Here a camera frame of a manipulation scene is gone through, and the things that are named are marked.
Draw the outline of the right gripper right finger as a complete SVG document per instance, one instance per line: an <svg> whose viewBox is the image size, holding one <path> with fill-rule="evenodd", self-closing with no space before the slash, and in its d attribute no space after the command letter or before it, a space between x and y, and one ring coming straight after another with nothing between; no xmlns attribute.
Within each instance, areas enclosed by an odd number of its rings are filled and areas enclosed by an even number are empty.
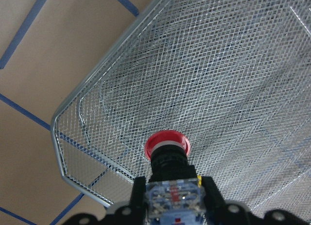
<svg viewBox="0 0 311 225"><path fill-rule="evenodd" d="M206 208L221 208L225 205L225 200L212 177L203 176L202 186L205 190L204 203Z"/></svg>

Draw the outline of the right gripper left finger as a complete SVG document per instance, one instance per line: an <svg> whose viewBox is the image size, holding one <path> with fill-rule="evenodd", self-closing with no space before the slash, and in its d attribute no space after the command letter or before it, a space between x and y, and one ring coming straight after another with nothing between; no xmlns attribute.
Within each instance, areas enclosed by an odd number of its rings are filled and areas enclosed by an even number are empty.
<svg viewBox="0 0 311 225"><path fill-rule="evenodd" d="M146 178L140 176L134 179L130 197L130 208L132 210L146 209Z"/></svg>

